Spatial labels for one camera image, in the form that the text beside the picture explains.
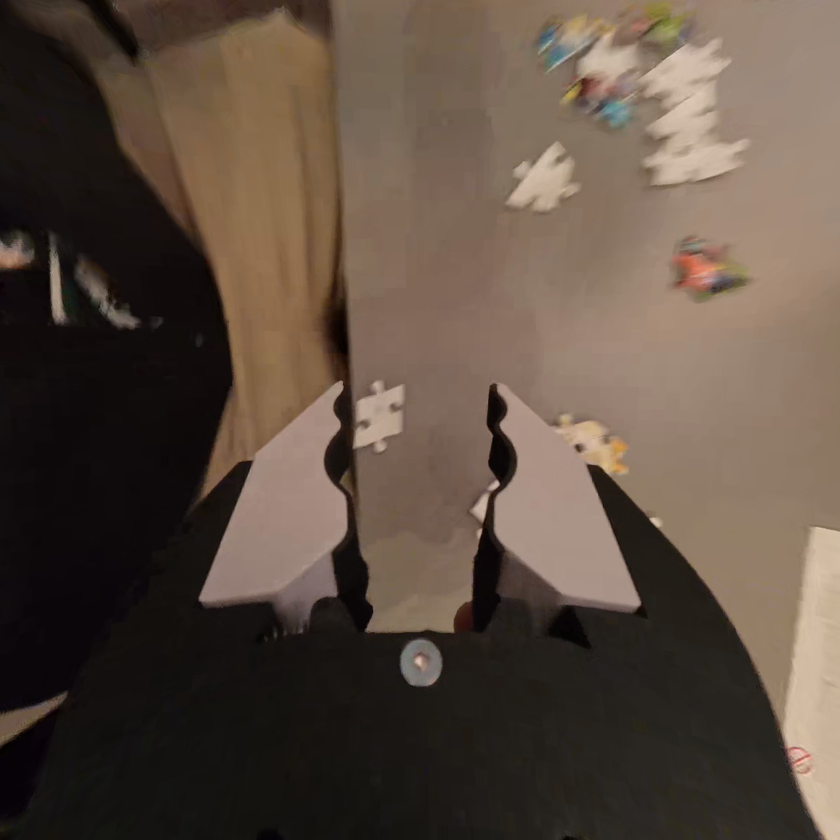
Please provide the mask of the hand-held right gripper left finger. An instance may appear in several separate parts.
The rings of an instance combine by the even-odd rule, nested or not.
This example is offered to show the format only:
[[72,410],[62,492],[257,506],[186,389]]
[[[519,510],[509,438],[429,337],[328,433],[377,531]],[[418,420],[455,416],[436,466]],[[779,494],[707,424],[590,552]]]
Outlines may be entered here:
[[299,634],[318,602],[335,599],[358,632],[367,629],[370,576],[343,483],[352,431],[338,381],[257,452],[198,596],[202,606],[268,604],[284,631]]

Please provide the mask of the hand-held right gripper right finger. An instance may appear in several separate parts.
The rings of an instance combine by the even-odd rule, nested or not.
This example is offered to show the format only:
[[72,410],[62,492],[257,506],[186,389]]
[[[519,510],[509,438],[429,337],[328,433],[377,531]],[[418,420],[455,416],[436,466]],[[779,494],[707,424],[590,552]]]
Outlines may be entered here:
[[474,558],[472,623],[485,632],[512,603],[547,635],[575,608],[643,608],[590,466],[504,384],[490,386],[488,495]]

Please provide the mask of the white single puzzle piece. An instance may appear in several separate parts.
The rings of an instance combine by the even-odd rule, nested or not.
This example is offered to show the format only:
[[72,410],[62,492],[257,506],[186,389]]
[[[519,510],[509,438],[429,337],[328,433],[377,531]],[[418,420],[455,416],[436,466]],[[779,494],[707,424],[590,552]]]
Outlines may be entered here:
[[639,85],[647,98],[666,98],[717,78],[732,62],[721,53],[722,40],[685,44],[644,74]]
[[369,394],[355,404],[353,449],[384,452],[389,439],[403,433],[405,397],[405,385],[388,388],[383,381],[374,381]]
[[643,54],[637,41],[616,44],[615,35],[614,29],[606,31],[577,60],[575,71],[578,78],[596,79],[607,83],[641,67]]

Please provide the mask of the yellow colourful puzzle piece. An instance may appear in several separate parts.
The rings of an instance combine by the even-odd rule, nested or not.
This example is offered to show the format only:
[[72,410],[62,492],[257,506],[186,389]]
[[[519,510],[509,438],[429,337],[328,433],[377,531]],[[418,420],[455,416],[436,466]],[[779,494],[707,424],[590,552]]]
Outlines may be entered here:
[[625,476],[628,445],[595,420],[576,422],[573,415],[560,415],[552,425],[553,431],[577,452],[590,466],[597,466],[610,476]]

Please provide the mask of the red green puzzle piece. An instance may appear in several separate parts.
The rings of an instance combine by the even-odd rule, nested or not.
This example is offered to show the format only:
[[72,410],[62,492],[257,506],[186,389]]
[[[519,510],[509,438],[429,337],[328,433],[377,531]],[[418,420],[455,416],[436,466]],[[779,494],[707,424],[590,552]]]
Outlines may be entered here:
[[747,286],[749,271],[729,257],[728,248],[704,238],[682,238],[670,260],[671,285],[693,301],[706,301]]

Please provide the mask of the yellow blue puzzle piece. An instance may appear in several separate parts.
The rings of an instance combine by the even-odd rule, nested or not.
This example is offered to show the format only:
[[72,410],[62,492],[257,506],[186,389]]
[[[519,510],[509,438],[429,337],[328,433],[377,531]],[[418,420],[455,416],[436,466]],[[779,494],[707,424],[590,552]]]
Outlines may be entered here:
[[534,42],[542,70],[548,74],[584,54],[611,29],[603,18],[587,14],[552,17],[541,27]]

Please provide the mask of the green colourful puzzle piece pair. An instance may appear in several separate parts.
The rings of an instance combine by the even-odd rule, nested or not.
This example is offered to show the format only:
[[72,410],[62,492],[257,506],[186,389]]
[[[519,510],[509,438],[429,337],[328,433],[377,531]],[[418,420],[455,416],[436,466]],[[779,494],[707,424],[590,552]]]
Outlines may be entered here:
[[655,2],[632,13],[629,31],[646,46],[673,51],[688,42],[695,22],[695,8]]

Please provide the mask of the person's dark clothing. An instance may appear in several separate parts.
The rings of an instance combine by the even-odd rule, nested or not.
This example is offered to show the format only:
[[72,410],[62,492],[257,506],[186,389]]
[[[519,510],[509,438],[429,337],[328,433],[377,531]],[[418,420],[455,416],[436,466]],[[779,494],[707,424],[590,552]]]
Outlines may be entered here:
[[200,489],[232,368],[198,247],[90,71],[2,2],[2,712],[68,692]]

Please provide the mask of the white instruction leaflet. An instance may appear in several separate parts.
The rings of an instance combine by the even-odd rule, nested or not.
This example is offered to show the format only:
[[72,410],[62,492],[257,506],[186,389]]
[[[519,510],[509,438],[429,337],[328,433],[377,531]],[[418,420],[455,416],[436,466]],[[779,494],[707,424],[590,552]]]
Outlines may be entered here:
[[823,838],[839,838],[839,533],[812,528],[784,707],[784,741]]

